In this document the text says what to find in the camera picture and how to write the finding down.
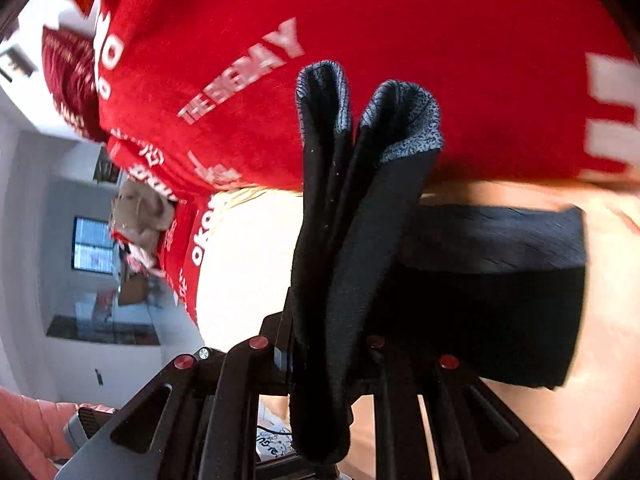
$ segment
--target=pink puffer jacket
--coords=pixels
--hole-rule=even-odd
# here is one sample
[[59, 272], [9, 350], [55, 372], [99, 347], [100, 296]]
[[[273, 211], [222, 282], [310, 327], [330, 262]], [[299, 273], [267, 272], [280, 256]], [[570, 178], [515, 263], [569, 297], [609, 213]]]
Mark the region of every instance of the pink puffer jacket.
[[[105, 406], [90, 406], [103, 412]], [[63, 428], [80, 408], [71, 402], [34, 400], [0, 387], [0, 430], [35, 480], [52, 480], [54, 460], [71, 458]]]

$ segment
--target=person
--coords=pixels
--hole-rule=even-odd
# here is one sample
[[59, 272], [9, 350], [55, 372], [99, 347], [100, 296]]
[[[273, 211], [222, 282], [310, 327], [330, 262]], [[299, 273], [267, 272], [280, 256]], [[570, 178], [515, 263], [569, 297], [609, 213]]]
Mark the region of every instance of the person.
[[53, 480], [59, 460], [71, 458], [63, 429], [82, 407], [113, 413], [101, 404], [75, 404], [35, 400], [0, 387], [0, 433], [34, 480]]

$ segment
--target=maroon cushion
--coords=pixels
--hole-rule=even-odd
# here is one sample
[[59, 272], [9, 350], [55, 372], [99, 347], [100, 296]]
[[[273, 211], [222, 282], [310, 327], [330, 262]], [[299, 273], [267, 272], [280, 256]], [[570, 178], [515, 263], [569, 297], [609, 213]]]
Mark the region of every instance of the maroon cushion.
[[85, 139], [107, 142], [100, 127], [91, 40], [43, 27], [42, 70], [56, 110]]

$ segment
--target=window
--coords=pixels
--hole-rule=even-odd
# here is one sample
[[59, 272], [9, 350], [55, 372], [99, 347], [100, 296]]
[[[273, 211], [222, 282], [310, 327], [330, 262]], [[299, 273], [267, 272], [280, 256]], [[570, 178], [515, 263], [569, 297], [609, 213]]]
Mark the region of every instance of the window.
[[109, 236], [107, 222], [76, 218], [72, 267], [75, 270], [111, 274], [113, 272], [113, 245], [114, 241]]

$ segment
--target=beige sheet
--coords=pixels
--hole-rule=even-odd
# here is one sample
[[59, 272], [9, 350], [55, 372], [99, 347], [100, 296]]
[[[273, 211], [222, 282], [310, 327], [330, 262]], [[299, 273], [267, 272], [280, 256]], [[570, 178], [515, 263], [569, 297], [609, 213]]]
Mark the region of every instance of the beige sheet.
[[[552, 449], [576, 480], [592, 480], [640, 406], [640, 198], [576, 183], [449, 183], [427, 191], [422, 199], [427, 204], [546, 210], [575, 204], [585, 211], [588, 282], [577, 352], [567, 383], [553, 392], [494, 382], [489, 386]], [[198, 318], [205, 341], [216, 348], [226, 349], [220, 341], [229, 346], [254, 334], [265, 314], [281, 309], [289, 285], [302, 202], [286, 192], [264, 196], [263, 200], [262, 204], [256, 199], [236, 208], [234, 222], [222, 238], [216, 232], [207, 250], [206, 257], [212, 262], [207, 263], [206, 272], [215, 269], [216, 273], [208, 274], [211, 279], [200, 279], [201, 288], [203, 283], [209, 286], [202, 288], [202, 301], [206, 301], [202, 306], [198, 291]], [[247, 208], [244, 214], [242, 208], [251, 203], [254, 208]], [[201, 309], [208, 311], [208, 317]], [[272, 412], [286, 418], [286, 399], [265, 401]], [[358, 480], [373, 479], [375, 442], [369, 397], [354, 405], [354, 416], [351, 451], [340, 468]]]

